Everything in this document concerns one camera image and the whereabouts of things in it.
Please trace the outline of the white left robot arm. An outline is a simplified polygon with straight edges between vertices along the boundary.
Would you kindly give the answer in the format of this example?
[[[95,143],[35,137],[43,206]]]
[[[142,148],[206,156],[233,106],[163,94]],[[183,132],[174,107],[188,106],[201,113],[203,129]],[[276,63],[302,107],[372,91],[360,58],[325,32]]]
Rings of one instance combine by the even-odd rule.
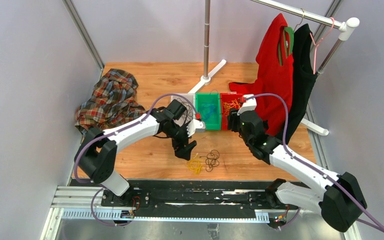
[[[126,147],[147,137],[164,133],[171,139],[174,155],[189,161],[197,142],[189,141],[198,132],[204,132],[205,123],[197,112],[192,120],[179,126],[176,121],[187,108],[174,99],[167,107],[152,108],[139,118],[119,127],[99,130],[90,128],[84,136],[74,159],[74,172],[80,168],[88,179],[86,182],[99,184],[114,194],[120,206],[129,206],[133,193],[128,181],[116,171],[117,154]]]

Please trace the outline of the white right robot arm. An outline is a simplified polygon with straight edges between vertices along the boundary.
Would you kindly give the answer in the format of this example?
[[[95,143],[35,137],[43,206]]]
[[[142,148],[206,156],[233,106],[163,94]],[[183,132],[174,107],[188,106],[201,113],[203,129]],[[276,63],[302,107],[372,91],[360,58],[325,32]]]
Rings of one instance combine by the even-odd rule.
[[[339,232],[346,232],[367,209],[357,178],[324,169],[285,148],[280,139],[265,132],[263,121],[254,110],[232,108],[227,128],[239,134],[252,155],[280,168],[304,183],[299,186],[277,178],[265,189],[265,201],[274,209],[293,205],[321,215]]]

